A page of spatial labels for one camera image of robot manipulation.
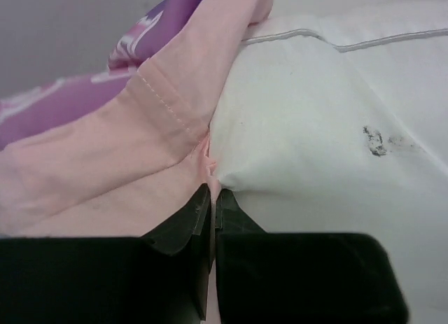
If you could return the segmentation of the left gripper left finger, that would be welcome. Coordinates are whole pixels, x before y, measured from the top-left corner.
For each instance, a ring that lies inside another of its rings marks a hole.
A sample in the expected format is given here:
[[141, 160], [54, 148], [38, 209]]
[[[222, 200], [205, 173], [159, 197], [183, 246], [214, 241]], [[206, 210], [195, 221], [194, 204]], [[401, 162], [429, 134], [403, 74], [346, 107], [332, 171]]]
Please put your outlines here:
[[3, 238], [2, 323], [199, 323], [211, 198], [201, 185], [141, 237]]

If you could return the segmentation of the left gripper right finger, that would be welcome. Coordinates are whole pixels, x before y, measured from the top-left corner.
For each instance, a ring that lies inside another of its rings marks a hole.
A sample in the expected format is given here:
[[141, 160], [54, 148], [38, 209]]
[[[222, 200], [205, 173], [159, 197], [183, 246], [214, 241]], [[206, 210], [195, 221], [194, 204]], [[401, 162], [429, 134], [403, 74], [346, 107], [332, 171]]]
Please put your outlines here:
[[216, 202], [222, 323], [407, 323], [388, 253], [372, 236], [267, 232], [230, 190]]

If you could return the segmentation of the pink princess pillowcase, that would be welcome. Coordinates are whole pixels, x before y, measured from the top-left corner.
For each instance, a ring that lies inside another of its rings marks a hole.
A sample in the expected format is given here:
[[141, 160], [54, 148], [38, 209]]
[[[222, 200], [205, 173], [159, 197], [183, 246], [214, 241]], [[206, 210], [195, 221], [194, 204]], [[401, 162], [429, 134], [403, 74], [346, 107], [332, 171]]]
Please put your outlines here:
[[247, 28], [272, 4], [203, 0], [112, 100], [4, 148], [1, 240], [141, 237], [201, 185], [212, 209], [209, 124]]

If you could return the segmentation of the white pillow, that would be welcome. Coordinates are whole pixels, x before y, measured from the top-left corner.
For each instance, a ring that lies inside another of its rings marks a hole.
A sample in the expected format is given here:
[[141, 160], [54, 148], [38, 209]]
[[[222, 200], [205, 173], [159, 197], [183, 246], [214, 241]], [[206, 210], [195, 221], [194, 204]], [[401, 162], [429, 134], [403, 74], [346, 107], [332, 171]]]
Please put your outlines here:
[[447, 309], [446, 1], [251, 28], [210, 153], [268, 230], [371, 234], [412, 307]]

